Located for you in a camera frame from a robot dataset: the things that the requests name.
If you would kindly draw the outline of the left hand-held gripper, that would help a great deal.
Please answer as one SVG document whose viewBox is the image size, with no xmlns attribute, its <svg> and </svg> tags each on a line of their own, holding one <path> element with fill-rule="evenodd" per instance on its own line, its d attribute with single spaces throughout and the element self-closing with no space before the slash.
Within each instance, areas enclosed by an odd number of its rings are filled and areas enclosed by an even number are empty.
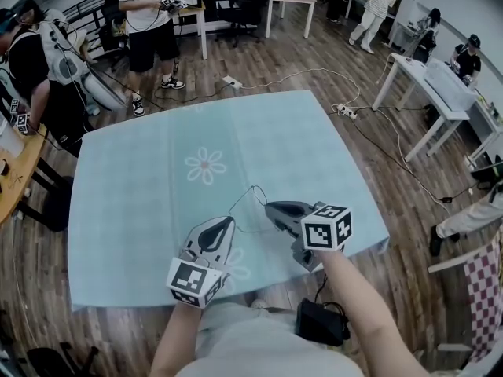
<svg viewBox="0 0 503 377">
<path fill-rule="evenodd" d="M 190 230 L 167 275 L 174 300 L 198 309 L 209 305 L 229 277 L 227 260 L 235 229 L 233 217 L 218 217 Z"/>
</svg>

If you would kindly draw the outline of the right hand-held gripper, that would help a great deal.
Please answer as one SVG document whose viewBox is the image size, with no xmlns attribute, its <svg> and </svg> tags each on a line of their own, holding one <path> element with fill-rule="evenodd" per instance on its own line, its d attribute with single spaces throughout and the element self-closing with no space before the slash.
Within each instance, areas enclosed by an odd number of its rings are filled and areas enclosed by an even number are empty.
<svg viewBox="0 0 503 377">
<path fill-rule="evenodd" d="M 346 207 L 275 201 L 265 206 L 265 213 L 277 229 L 294 239 L 292 257 L 309 272 L 321 265 L 317 251 L 341 251 L 352 237 L 351 210 Z"/>
</svg>

